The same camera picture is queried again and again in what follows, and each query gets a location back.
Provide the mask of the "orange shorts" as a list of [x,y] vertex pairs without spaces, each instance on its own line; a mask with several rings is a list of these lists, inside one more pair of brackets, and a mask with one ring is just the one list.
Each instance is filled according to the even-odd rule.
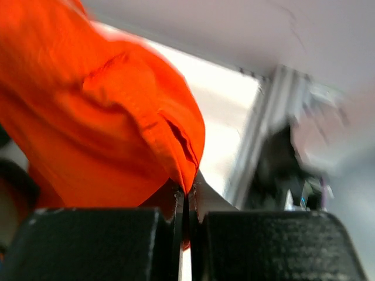
[[205,126],[185,79],[79,1],[1,2],[1,126],[29,162],[1,160],[1,251],[37,208],[137,207],[190,192]]

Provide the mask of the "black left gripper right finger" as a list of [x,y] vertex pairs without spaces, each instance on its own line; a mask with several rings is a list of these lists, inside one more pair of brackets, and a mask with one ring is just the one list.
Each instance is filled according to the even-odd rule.
[[188,195],[193,280],[366,280],[344,225],[319,211],[238,211],[211,187]]

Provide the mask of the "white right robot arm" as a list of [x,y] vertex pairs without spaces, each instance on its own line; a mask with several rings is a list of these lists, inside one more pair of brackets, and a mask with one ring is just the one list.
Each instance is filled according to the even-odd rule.
[[271,131],[261,149],[255,185],[288,211],[325,210],[329,178],[363,167],[374,156],[374,94],[316,97]]

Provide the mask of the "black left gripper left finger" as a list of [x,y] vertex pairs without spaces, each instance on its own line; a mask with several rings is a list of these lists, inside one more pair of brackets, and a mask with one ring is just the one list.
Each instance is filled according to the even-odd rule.
[[178,280],[184,195],[167,183],[138,208],[39,209],[2,280]]

